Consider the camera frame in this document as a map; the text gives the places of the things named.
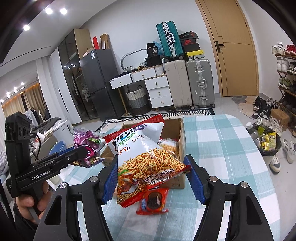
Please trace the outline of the person's left hand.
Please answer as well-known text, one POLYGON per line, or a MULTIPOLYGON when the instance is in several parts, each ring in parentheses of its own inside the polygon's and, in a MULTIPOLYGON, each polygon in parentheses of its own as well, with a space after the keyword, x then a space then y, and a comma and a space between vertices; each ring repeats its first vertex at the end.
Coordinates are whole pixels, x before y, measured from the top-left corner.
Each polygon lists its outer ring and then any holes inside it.
MULTIPOLYGON (((47 205, 49 204, 52 197, 52 192, 50 191, 50 186, 47 181, 43 182, 42 190, 43 196, 37 204, 37 208, 41 212, 39 215, 39 219, 42 218, 44 211, 47 208, 47 205)), ((32 196, 21 195, 19 197, 16 197, 16 205, 22 217, 33 222, 34 224, 37 224, 29 211, 29 207, 33 207, 35 205, 32 196)))

